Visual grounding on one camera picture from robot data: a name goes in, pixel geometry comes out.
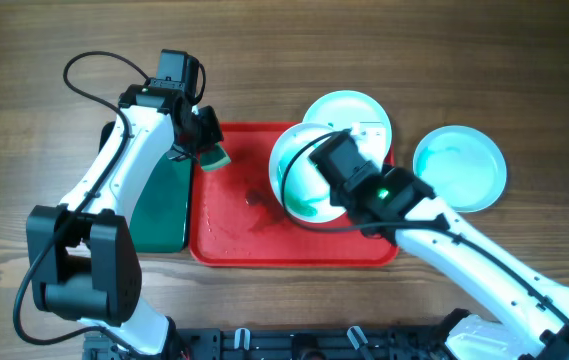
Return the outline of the green scrub sponge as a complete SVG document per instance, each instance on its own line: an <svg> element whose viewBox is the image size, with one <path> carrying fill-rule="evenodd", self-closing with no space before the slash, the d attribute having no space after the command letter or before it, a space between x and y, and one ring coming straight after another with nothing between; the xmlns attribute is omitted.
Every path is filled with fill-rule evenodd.
<svg viewBox="0 0 569 360"><path fill-rule="evenodd" d="M200 167L205 172L218 170L230 162L229 155L219 143L201 152L199 155Z"/></svg>

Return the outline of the white plate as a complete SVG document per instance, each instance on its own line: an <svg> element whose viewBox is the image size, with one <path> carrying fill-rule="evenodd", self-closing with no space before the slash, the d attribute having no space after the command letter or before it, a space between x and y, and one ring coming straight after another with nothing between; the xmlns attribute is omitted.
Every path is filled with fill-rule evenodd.
<svg viewBox="0 0 569 360"><path fill-rule="evenodd" d="M508 170L495 142L467 126L449 125L427 134L413 155L413 172L458 212L484 210L506 189Z"/></svg>
<svg viewBox="0 0 569 360"><path fill-rule="evenodd" d="M333 131L320 124L300 123L280 135L271 151L268 166L269 181L279 203L282 202L281 180L294 155L312 140ZM288 211L299 220L316 224L331 222L345 213L343 207L330 204L330 187L308 159L320 144L314 144L297 158L285 182Z"/></svg>
<svg viewBox="0 0 569 360"><path fill-rule="evenodd" d="M303 123L315 123L334 130L351 131L355 122L382 123L390 135L390 149L383 164L393 163L393 131L390 116L372 97L354 90L331 92L316 100L302 120Z"/></svg>

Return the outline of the white plate top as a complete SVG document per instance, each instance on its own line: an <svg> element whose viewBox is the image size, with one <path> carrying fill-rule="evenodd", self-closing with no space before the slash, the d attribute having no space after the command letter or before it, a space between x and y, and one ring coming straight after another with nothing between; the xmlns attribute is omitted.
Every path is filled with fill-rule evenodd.
<svg viewBox="0 0 569 360"><path fill-rule="evenodd" d="M334 130L351 131L355 122L382 123L390 135L390 149L383 164L393 163L393 131L390 116L372 97L354 90L331 92L316 100L302 120L303 123L315 123Z"/></svg>

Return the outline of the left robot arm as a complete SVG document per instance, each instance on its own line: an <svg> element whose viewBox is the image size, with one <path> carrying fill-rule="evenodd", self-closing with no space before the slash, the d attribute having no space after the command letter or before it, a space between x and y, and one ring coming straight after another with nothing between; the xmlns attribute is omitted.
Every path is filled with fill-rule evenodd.
<svg viewBox="0 0 569 360"><path fill-rule="evenodd" d="M230 162L194 56L162 50L157 74L108 107L117 118L83 179L55 207L27 218L30 267L13 307L16 334L32 345L89 332L122 359L186 359L174 321L141 296L142 272L129 222L158 161L174 151L205 171Z"/></svg>

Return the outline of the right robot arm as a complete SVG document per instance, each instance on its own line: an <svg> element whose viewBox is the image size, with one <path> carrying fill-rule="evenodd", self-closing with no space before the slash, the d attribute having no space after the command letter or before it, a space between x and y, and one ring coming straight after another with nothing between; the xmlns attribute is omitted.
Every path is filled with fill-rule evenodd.
<svg viewBox="0 0 569 360"><path fill-rule="evenodd" d="M320 136L309 160L350 230L379 236L439 270L493 316L453 311L435 353L455 359L569 359L569 287L483 235L412 172L380 170L346 131Z"/></svg>

